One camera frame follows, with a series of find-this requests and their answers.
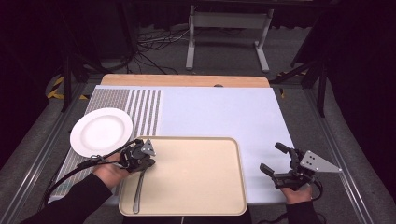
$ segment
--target beige tray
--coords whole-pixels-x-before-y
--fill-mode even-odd
[[[134,195],[140,173],[124,180],[125,216],[238,216],[247,209],[238,145],[232,138],[150,137],[157,156],[144,177],[140,212]]]

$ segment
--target metal stand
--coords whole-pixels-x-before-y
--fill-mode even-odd
[[[195,27],[221,27],[221,28],[243,28],[261,29],[260,40],[255,41],[254,46],[259,57],[262,71],[270,71],[267,60],[265,59],[262,47],[268,28],[273,18],[274,10],[270,9],[267,14],[242,14],[242,13],[216,13],[216,12],[196,12],[195,7],[190,9],[190,41],[187,52],[186,69],[192,70],[195,51],[194,29]]]

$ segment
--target hand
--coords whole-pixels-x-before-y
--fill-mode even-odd
[[[120,153],[116,153],[107,158],[108,161],[119,161]],[[130,173],[125,169],[121,169],[113,164],[97,165],[93,168],[93,174],[99,177],[105,185],[112,189],[116,187],[122,179],[126,178]]]
[[[312,200],[312,187],[308,184],[296,191],[290,188],[283,188],[280,190],[286,196],[286,204],[310,202]]]

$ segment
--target white plate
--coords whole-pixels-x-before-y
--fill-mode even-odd
[[[73,127],[70,144],[83,157],[103,156],[122,147],[130,139],[133,126],[129,115],[120,109],[94,110]]]

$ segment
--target cable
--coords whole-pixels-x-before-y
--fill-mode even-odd
[[[129,69],[128,63],[126,64],[126,74],[134,74],[134,72],[131,69]]]
[[[312,199],[312,202],[314,202],[314,201],[318,200],[319,198],[321,198],[321,196],[322,196],[322,194],[323,194],[323,185],[321,184],[321,182],[318,180],[317,177],[315,177],[314,184],[315,184],[315,186],[317,186],[317,188],[318,188],[318,190],[319,190],[319,195],[318,195],[316,198],[313,198],[313,199]],[[319,217],[322,217],[322,218],[323,218],[323,221],[322,221],[323,224],[326,224],[326,223],[327,223],[327,219],[326,219],[326,217],[325,217],[324,215],[322,215],[321,213],[317,213],[317,215],[318,215]],[[283,219],[285,219],[285,218],[287,218],[287,217],[288,217],[288,214],[287,214],[287,213],[284,213],[284,214],[280,215],[280,216],[279,216],[277,219],[275,219],[275,220],[265,220],[265,219],[263,219],[263,220],[260,220],[259,222],[257,222],[257,224],[263,224],[263,223],[278,223],[278,222],[280,222],[281,220],[283,220]]]
[[[117,148],[116,150],[110,152],[109,154],[101,157],[98,156],[96,158],[92,158],[91,160],[87,160],[84,161],[80,164],[77,165],[77,168],[70,171],[68,174],[66,174],[64,177],[62,177],[60,180],[58,180],[54,185],[52,185],[45,193],[44,195],[44,206],[48,205],[48,201],[50,199],[50,195],[51,193],[56,190],[66,179],[68,179],[70,176],[75,175],[76,173],[85,170],[87,168],[93,167],[95,165],[98,164],[108,164],[108,163],[115,163],[117,161],[105,161],[105,159],[107,159],[108,157],[110,157],[111,155],[119,152],[120,150],[122,150],[123,148],[131,145],[132,143],[136,143],[136,139],[134,139],[133,141],[127,142],[126,144],[124,144],[122,147]]]
[[[140,66],[140,64],[136,61],[136,58],[134,58],[134,62],[137,64],[137,66],[139,67],[139,71],[140,74],[142,74],[142,67]]]
[[[219,32],[224,33],[226,35],[240,35],[242,31],[245,29],[239,29],[239,28],[223,28],[219,29]]]
[[[184,31],[184,33],[182,35],[175,36],[182,31]],[[169,32],[169,35],[166,35],[166,36],[139,40],[137,45],[139,47],[145,49],[145,51],[148,51],[150,49],[155,49],[155,50],[164,49],[167,46],[169,46],[170,44],[175,43],[180,39],[188,40],[186,38],[182,38],[188,31],[189,30],[179,30],[179,31],[175,32],[174,34],[172,34],[172,32]]]
[[[105,68],[105,69],[108,70],[109,72],[113,72],[113,71],[119,70],[119,69],[125,67],[126,65],[128,65],[128,63],[130,63],[130,62],[132,61],[132,58],[133,58],[133,56],[130,56],[130,57],[128,57],[128,58],[126,59],[125,62],[120,63],[120,64],[118,64],[118,65],[114,65],[114,66]],[[87,67],[84,67],[84,68],[85,68],[88,72],[90,72],[91,74],[102,73],[101,71],[99,71],[98,69],[95,69],[95,68],[87,68]]]
[[[64,164],[64,161],[66,160],[66,157],[67,157],[67,154],[68,154],[68,153],[69,153],[69,152],[67,151],[67,152],[64,154],[64,158],[62,159],[61,164],[58,166],[58,168],[56,169],[56,172],[53,174],[51,180],[49,181],[49,184],[47,185],[46,190],[44,191],[44,195],[43,195],[43,197],[41,198],[40,204],[38,205],[37,212],[39,212],[39,211],[41,211],[41,209],[43,209],[43,205],[45,204],[45,201],[46,201],[46,195],[47,195],[48,192],[50,191],[51,185],[55,182],[56,176],[57,176],[57,175],[59,174],[59,172],[61,171],[62,166],[63,166],[63,164]]]
[[[139,55],[140,55],[140,56],[143,56],[143,57],[146,57],[146,58],[150,61],[150,59],[149,59],[147,56],[145,56],[145,55],[143,55],[143,54],[141,54],[141,53],[140,53]],[[140,62],[140,63],[142,63],[142,64],[145,64],[145,65],[147,65],[147,66],[157,67],[157,68],[160,69],[163,73],[164,73],[164,71],[162,70],[162,68],[170,69],[170,70],[174,71],[174,73],[175,73],[176,75],[178,75],[177,70],[174,69],[174,68],[165,67],[165,66],[159,66],[159,65],[155,64],[153,61],[151,61],[151,62],[152,62],[154,65],[151,65],[151,64],[148,64],[148,63],[143,63],[142,61],[138,60],[137,58],[134,58],[134,60],[135,60],[136,64],[139,66],[139,68],[140,68],[140,65],[139,65],[138,62]]]

